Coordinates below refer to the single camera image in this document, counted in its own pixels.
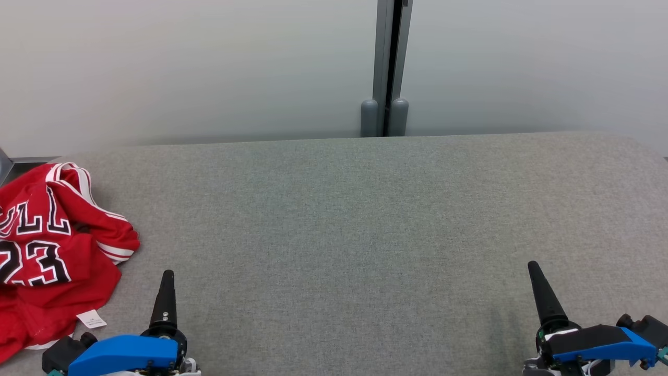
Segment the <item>red basketball jersey white sleeves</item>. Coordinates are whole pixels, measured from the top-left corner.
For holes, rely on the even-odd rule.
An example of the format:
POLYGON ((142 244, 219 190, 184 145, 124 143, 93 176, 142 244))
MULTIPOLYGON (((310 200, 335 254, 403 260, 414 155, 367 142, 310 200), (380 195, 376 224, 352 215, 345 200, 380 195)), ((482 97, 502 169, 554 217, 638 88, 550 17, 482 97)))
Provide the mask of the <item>red basketball jersey white sleeves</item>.
POLYGON ((0 188, 0 364, 50 347, 103 307, 118 265, 139 249, 126 217, 92 197, 72 162, 48 163, 0 188))

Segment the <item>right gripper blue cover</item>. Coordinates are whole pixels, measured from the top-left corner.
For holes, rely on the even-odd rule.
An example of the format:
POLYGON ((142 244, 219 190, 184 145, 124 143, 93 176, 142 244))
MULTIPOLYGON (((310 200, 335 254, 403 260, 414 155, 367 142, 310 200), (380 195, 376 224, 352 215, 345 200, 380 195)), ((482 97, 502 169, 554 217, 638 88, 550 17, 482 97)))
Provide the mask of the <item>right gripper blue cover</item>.
POLYGON ((538 356, 524 362, 524 376, 609 376, 616 361, 644 370, 656 366, 658 346, 629 328, 566 328, 568 316, 541 267, 534 260, 527 267, 541 328, 536 334, 538 356))

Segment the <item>grey metal partition post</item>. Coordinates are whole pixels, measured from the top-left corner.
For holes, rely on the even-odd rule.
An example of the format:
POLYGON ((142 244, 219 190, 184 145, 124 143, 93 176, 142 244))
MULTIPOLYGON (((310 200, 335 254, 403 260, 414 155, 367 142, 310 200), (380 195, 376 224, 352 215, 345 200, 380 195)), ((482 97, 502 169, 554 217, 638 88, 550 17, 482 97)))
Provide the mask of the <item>grey metal partition post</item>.
POLYGON ((372 99, 378 103, 377 137, 387 136, 387 115, 401 88, 414 0, 377 0, 372 99))

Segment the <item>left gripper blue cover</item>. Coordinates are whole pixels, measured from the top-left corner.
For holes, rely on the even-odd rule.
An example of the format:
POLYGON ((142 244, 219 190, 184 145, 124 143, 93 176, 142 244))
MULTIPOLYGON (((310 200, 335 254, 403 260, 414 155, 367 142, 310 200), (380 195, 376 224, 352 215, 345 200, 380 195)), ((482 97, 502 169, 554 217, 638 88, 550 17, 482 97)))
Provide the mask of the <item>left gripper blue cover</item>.
POLYGON ((162 274, 147 330, 94 343, 69 365, 67 376, 202 376, 177 328, 174 271, 162 274))

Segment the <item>grey cylindrical post foot cap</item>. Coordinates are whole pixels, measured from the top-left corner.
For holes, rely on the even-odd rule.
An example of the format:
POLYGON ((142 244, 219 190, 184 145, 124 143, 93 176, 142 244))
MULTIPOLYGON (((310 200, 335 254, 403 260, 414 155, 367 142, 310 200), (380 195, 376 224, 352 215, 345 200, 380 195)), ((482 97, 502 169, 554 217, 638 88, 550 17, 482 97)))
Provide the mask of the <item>grey cylindrical post foot cap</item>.
POLYGON ((361 103, 360 137, 376 137, 378 123, 378 103, 376 100, 365 100, 361 103))
POLYGON ((405 98, 392 101, 387 115, 387 136, 405 136, 410 104, 405 98))

